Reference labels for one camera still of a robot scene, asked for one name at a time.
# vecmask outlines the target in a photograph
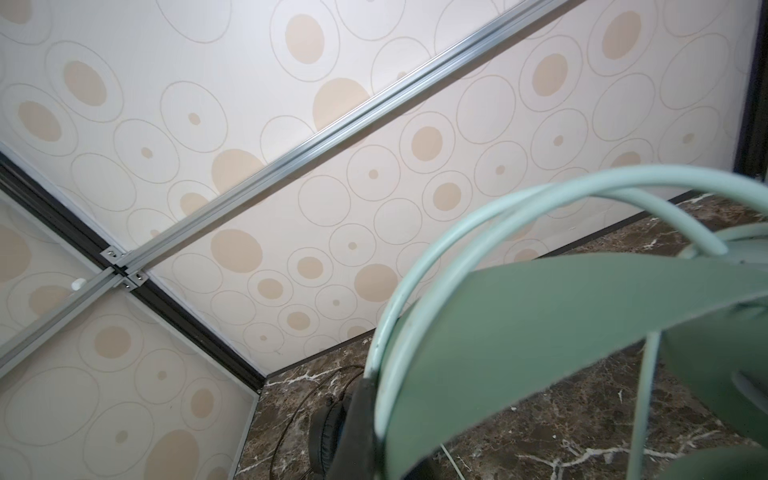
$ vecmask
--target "brown marble surface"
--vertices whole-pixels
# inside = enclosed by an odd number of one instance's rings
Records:
[[[718,197],[681,204],[712,230],[761,220]],[[674,255],[687,242],[654,218],[609,233],[570,253],[635,252]],[[329,372],[362,365],[370,336],[275,376],[253,418],[237,480],[266,480],[280,433],[302,399]],[[560,381],[445,444],[467,480],[619,480],[624,478],[641,345],[628,347]],[[357,370],[336,376],[305,403],[275,458],[275,477],[299,480],[309,468],[306,432],[311,412],[337,396]],[[457,388],[461,381],[457,379]],[[701,448],[748,442],[721,423],[660,365],[654,383],[644,477],[654,478],[674,458]],[[436,456],[443,478],[458,478]]]

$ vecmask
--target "green fan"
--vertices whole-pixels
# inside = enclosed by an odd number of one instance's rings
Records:
[[[643,338],[627,479],[641,476],[659,352],[716,415],[768,447],[768,223],[712,233],[634,188],[656,186],[713,192],[768,214],[762,184],[681,166],[606,170],[485,205],[431,245],[392,295],[327,478],[427,478],[412,470],[443,442]],[[676,258],[588,253],[473,271],[515,231],[589,196],[647,210],[692,244]],[[399,317],[435,261],[491,219]],[[703,450],[664,478],[765,480],[768,450]]]

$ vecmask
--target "patterned wallpaper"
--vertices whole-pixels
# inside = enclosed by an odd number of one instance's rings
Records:
[[[0,139],[134,248],[515,3],[6,2]],[[587,0],[152,273],[261,371],[311,356],[373,328],[427,245],[496,197],[730,169],[758,5]],[[563,207],[485,265],[633,212]]]
[[[0,478],[231,478],[255,398],[159,322],[109,293],[0,379]]]
[[[72,293],[94,272],[0,195],[0,345]]]

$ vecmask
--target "silver metal bar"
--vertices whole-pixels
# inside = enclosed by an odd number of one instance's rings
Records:
[[[117,275],[112,267],[102,270],[64,303],[0,345],[0,378],[122,280],[123,276]]]
[[[247,178],[232,190],[217,197],[194,214],[166,229],[153,240],[133,250],[117,261],[127,267],[130,275],[171,252],[202,229],[217,222],[232,210],[241,207],[257,194],[264,192],[302,166],[362,131],[373,122],[394,111],[427,88],[476,58],[500,45],[571,0],[523,0],[496,19],[453,45],[432,60],[406,75],[395,84],[371,97],[309,140],[288,151],[282,157]]]

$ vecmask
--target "white cable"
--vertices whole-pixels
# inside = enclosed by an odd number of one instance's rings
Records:
[[[448,449],[445,447],[445,445],[441,443],[440,448],[442,449],[443,453],[445,453],[445,456],[448,457],[448,460],[451,461],[451,465],[453,465],[454,470],[456,470],[456,473],[458,473],[458,477],[461,480],[466,480],[466,478],[464,478],[464,475],[462,475],[462,471],[458,469],[456,462],[453,461],[453,457],[451,457],[451,454],[448,453]]]

